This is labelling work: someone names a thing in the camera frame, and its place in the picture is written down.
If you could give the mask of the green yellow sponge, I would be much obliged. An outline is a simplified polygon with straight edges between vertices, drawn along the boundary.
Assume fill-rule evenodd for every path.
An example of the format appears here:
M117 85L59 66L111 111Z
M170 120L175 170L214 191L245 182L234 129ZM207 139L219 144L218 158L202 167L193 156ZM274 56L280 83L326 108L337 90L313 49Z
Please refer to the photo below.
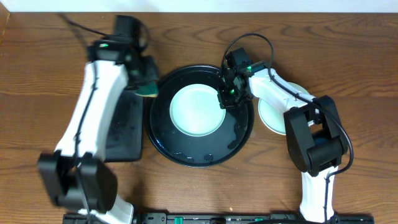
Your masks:
M139 85L134 93L138 96L156 98L159 94L157 82L155 80L149 81L143 85Z

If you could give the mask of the round black tray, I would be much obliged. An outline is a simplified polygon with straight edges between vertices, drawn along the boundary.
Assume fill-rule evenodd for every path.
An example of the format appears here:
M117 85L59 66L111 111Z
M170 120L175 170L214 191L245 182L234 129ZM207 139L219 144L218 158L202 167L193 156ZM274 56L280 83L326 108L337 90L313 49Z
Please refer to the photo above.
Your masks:
M245 145L254 123L252 103L226 110L221 126L213 133L193 137L179 131L170 117L173 96L191 84L217 88L219 68L191 65L178 68L160 79L159 94L146 101L144 124L154 147L166 158L183 166L208 167L232 158Z

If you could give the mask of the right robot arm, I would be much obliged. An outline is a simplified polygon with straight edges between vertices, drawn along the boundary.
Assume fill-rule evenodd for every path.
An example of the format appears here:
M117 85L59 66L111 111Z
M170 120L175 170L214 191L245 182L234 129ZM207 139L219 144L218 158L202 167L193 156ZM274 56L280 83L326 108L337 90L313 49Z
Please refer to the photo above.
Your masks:
M289 156L302 173L301 216L310 222L330 222L334 216L330 184L348 151L334 101L298 90L270 64L254 63L243 48L224 53L220 76L221 108L238 107L256 97L281 114Z

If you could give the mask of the rectangular black tray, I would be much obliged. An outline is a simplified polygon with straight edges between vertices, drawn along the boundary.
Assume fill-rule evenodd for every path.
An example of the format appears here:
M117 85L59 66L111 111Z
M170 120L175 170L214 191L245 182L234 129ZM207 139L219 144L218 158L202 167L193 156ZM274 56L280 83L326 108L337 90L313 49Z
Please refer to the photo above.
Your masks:
M121 93L106 138L106 162L132 162L141 158L143 105L143 97L133 91Z

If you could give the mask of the light green plate top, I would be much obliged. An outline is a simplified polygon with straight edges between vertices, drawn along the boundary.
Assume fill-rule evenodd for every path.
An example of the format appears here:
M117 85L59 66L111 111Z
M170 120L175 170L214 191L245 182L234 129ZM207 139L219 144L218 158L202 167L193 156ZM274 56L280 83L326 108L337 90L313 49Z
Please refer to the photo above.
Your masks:
M187 85L170 102L170 119L182 133L202 137L215 132L223 123L226 110L220 108L217 91L204 84Z

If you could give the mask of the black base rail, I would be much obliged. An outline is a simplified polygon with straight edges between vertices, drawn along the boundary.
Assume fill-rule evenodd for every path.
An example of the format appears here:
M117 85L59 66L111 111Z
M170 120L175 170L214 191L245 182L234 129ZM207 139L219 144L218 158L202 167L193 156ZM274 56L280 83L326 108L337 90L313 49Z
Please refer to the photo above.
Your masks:
M133 224L243 224L243 223L308 223L303 216L293 213L274 213L271 215L187 215L166 213L141 213L132 219ZM88 223L83 215L65 214L63 224ZM328 223L374 224L374 218L366 215L334 215Z

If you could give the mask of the light green plate bottom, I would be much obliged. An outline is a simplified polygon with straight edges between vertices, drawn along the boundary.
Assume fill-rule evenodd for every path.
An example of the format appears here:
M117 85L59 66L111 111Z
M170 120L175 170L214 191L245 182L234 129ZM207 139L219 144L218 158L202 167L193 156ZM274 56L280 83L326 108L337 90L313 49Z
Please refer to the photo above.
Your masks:
M254 96L259 98L258 111L262 122L271 131L281 135L286 135L284 113L307 105L305 101L296 99L296 94L307 101L314 99L304 88L291 82L282 81L282 86L290 90L292 95L269 79L252 78L250 86Z

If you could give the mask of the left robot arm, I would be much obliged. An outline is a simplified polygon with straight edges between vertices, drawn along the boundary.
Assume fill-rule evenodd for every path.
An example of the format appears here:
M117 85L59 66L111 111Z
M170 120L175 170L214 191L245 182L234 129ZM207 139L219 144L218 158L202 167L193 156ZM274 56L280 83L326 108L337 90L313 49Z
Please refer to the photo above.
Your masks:
M112 34L85 45L87 64L72 118L53 153L37 167L52 203L77 211L87 223L131 223L134 207L118 195L118 180L105 165L106 138L124 90L156 97L159 71L144 55L149 30L132 16L116 16Z

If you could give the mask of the light green plate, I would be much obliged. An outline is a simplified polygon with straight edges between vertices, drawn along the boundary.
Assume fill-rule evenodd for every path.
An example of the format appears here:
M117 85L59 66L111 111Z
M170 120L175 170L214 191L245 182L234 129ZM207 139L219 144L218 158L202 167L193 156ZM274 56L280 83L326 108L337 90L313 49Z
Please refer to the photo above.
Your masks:
M223 123L226 110L220 108L217 91L204 84L187 85L170 102L170 119L182 133L202 137L215 132Z
M291 82L282 81L282 86L290 90L292 95L269 79L252 78L250 86L254 96L259 98L258 111L262 122L271 131L281 135L286 135L284 113L307 105L305 101L296 99L296 94L307 101L314 99L304 88Z

